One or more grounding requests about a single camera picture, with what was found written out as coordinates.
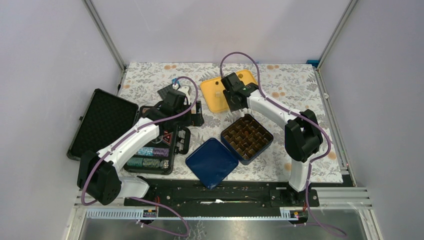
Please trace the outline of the blue tin with brown insert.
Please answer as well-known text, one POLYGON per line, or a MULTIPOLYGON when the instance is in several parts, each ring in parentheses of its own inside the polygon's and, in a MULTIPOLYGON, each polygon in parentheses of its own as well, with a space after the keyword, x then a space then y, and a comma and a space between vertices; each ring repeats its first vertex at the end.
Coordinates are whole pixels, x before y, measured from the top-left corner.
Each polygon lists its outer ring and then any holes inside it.
POLYGON ((245 114, 221 132, 220 140, 247 166, 271 145, 274 136, 252 115, 245 114))

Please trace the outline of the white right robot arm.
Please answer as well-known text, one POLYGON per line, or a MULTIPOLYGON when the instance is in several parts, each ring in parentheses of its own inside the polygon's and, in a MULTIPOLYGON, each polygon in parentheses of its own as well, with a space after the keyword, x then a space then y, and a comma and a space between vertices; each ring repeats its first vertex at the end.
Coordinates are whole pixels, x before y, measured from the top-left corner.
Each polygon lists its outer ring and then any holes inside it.
POLYGON ((284 128, 284 148, 292 159, 286 198, 293 206, 301 205, 307 199, 310 157, 319 151, 323 143, 315 113, 309 109, 301 112, 289 110, 266 96, 257 84, 244 84, 234 72, 223 77, 221 83, 230 111, 250 109, 284 128))

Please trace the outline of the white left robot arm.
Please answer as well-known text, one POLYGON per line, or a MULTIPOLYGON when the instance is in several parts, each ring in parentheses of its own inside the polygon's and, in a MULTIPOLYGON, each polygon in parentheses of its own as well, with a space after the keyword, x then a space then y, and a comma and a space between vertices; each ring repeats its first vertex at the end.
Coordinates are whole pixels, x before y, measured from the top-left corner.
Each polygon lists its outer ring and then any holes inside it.
POLYGON ((83 153, 78 170, 77 186, 83 191, 81 202, 89 205, 85 195, 95 202, 108 205, 116 198, 136 198, 148 206, 155 200, 155 192, 141 177, 119 176, 119 171, 144 146, 166 133, 191 126, 201 126, 204 121, 196 118, 192 108, 199 105, 190 99, 190 87, 171 89, 165 99, 147 108, 139 120, 117 140, 98 151, 83 153))

